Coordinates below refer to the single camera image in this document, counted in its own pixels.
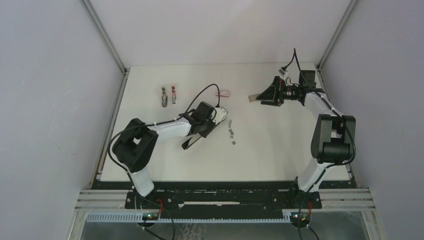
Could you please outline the black and grey large stapler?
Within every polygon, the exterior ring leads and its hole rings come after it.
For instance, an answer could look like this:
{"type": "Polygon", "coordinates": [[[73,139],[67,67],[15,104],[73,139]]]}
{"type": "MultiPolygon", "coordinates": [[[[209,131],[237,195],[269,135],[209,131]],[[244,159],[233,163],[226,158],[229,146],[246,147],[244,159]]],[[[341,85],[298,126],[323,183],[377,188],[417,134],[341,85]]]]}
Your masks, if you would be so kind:
{"type": "Polygon", "coordinates": [[[227,119],[227,115],[223,117],[215,117],[212,118],[200,118],[196,119],[192,116],[185,114],[183,116],[188,120],[191,125],[189,133],[187,136],[190,136],[182,145],[183,150],[189,149],[195,142],[200,140],[201,138],[206,138],[217,126],[219,126],[223,121],[227,119]]]}

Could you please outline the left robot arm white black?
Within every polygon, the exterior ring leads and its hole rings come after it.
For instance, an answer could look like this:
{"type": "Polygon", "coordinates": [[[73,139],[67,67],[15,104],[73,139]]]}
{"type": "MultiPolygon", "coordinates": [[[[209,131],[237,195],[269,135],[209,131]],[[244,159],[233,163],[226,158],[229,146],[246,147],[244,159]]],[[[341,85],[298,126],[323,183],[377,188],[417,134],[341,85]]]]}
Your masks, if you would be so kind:
{"type": "Polygon", "coordinates": [[[187,150],[219,125],[219,110],[219,106],[202,101],[197,108],[180,113],[173,120],[147,124],[134,118],[124,130],[112,137],[107,146],[107,155],[129,177],[134,192],[138,194],[138,204],[149,209],[157,200],[147,169],[156,145],[173,138],[186,137],[181,147],[187,150]]]}

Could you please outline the beige small stapler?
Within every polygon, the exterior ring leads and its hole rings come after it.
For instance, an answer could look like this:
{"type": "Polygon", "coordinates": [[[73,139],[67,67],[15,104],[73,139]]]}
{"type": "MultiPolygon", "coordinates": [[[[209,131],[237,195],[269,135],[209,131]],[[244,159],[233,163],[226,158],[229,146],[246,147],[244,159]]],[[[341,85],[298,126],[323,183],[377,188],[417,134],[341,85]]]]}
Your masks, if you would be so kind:
{"type": "Polygon", "coordinates": [[[166,88],[164,86],[161,87],[161,106],[163,108],[167,107],[168,105],[168,95],[166,88]]]}

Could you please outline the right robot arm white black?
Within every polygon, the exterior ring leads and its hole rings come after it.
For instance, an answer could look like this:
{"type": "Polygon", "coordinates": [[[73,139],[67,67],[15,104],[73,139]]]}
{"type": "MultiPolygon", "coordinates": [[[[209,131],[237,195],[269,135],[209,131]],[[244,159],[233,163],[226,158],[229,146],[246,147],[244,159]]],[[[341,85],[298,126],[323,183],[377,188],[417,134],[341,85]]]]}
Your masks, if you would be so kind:
{"type": "Polygon", "coordinates": [[[280,107],[285,101],[298,101],[316,119],[310,144],[312,159],[296,178],[297,189],[289,194],[289,203],[302,208],[309,201],[308,193],[318,191],[331,168],[348,165],[354,160],[356,119],[338,111],[316,83],[303,79],[299,84],[289,85],[286,83],[288,78],[289,71],[279,69],[279,75],[255,100],[273,107],[280,107]]]}

